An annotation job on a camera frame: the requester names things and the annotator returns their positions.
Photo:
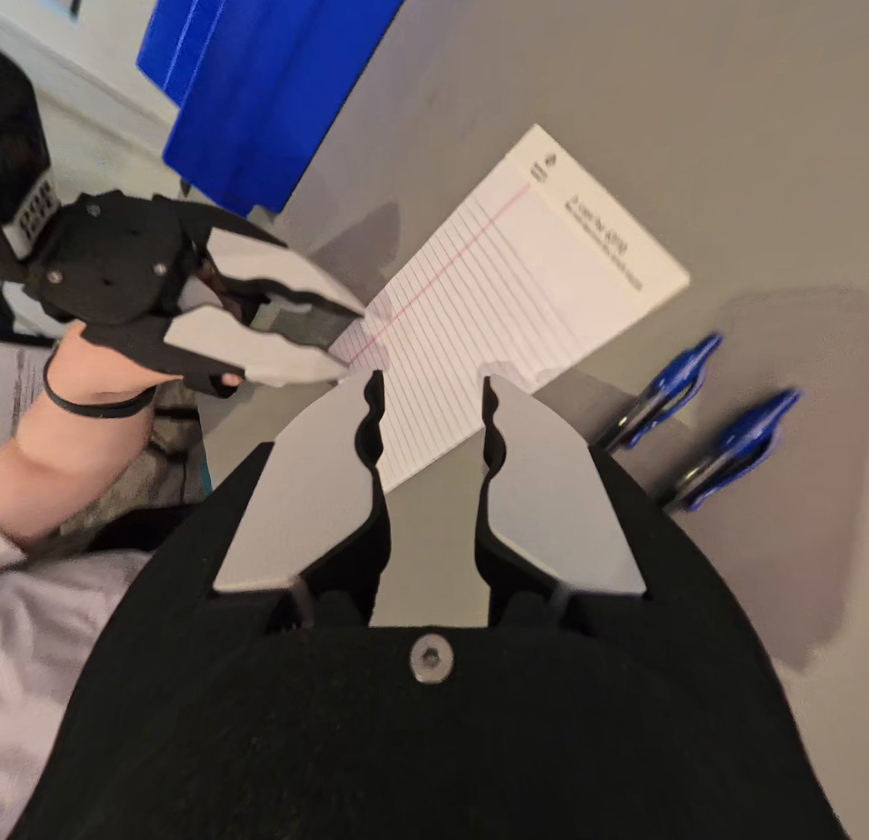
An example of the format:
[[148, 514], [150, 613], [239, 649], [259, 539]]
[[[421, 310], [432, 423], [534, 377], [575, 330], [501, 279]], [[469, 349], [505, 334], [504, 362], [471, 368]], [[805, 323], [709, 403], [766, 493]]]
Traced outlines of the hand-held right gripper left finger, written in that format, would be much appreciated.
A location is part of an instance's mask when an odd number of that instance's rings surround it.
[[376, 518], [385, 411], [381, 370], [353, 374], [297, 415], [268, 451], [213, 588], [337, 590], [348, 542]]

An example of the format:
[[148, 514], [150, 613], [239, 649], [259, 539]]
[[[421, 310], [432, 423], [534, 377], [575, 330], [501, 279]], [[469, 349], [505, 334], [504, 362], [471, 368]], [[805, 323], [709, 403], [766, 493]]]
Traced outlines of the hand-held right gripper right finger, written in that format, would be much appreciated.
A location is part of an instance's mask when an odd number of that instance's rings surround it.
[[585, 438], [501, 376], [483, 389], [478, 549], [544, 595], [642, 596], [646, 584]]

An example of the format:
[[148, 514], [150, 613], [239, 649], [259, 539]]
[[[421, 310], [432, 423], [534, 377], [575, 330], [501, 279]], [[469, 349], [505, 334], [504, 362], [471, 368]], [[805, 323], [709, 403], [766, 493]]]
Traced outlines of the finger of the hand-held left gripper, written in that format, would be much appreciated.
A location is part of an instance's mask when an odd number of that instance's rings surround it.
[[222, 300], [257, 302], [266, 316], [313, 324], [349, 324], [366, 306], [343, 283], [283, 245], [213, 228], [205, 246], [202, 281]]
[[332, 382], [349, 369], [316, 346], [303, 346], [277, 332], [256, 331], [229, 312], [202, 305], [174, 318], [164, 343], [197, 356], [233, 366], [255, 384], [282, 388], [290, 384]]

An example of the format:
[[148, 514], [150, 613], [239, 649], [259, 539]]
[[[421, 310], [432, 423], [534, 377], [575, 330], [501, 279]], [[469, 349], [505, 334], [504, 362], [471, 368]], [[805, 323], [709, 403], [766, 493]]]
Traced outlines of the blue retractable pen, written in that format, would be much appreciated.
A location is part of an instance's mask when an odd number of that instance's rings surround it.
[[744, 411], [658, 497], [658, 507], [666, 512], [695, 511], [711, 496], [755, 470], [773, 453], [783, 418], [801, 398], [800, 389], [783, 389]]
[[723, 341], [722, 334], [712, 333], [681, 351], [610, 422], [594, 446], [608, 453], [632, 450], [648, 433], [668, 421], [699, 393], [707, 363]]

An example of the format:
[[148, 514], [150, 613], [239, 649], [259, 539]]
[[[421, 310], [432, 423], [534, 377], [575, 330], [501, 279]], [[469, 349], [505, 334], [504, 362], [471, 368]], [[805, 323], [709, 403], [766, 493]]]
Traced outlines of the white lined notepad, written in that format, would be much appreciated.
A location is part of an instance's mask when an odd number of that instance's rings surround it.
[[394, 490], [482, 428], [486, 377], [535, 393], [684, 291], [688, 271], [533, 125], [338, 337], [381, 370]]

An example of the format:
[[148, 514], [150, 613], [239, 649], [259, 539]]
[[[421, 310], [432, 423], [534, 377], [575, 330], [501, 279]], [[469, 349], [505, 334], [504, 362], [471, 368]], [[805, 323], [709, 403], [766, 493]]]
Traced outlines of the person's left hand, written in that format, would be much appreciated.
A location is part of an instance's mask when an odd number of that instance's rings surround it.
[[60, 399], [80, 406], [122, 403], [145, 391], [180, 380], [144, 368], [116, 351], [83, 337], [85, 325], [71, 323], [48, 367], [48, 385]]

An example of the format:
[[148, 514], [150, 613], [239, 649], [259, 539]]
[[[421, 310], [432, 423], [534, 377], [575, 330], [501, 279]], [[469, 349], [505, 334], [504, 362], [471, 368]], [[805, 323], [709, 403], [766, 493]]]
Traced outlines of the black wristband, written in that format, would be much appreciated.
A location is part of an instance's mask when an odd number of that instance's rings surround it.
[[81, 418], [97, 419], [97, 420], [120, 420], [135, 417], [140, 412], [149, 408], [155, 399], [158, 392], [157, 386], [152, 386], [136, 397], [130, 398], [121, 402], [114, 403], [73, 403], [67, 399], [60, 397], [49, 384], [49, 369], [56, 356], [57, 351], [53, 350], [43, 368], [43, 390], [49, 399], [56, 407], [71, 415]]

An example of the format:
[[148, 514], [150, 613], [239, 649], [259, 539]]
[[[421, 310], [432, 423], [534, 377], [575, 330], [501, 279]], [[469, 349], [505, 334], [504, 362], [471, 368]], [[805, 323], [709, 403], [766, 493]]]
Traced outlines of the blue plastic bin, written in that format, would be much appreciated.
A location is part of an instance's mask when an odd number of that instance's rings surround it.
[[157, 0], [137, 66], [178, 106], [162, 159], [279, 213], [405, 0]]

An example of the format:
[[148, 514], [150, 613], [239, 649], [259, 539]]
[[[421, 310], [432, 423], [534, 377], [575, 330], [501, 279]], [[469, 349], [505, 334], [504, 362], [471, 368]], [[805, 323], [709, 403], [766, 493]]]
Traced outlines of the person's light shirt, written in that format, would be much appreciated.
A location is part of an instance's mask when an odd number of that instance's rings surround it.
[[148, 553], [28, 561], [28, 552], [1, 540], [1, 836], [8, 838], [82, 669]]

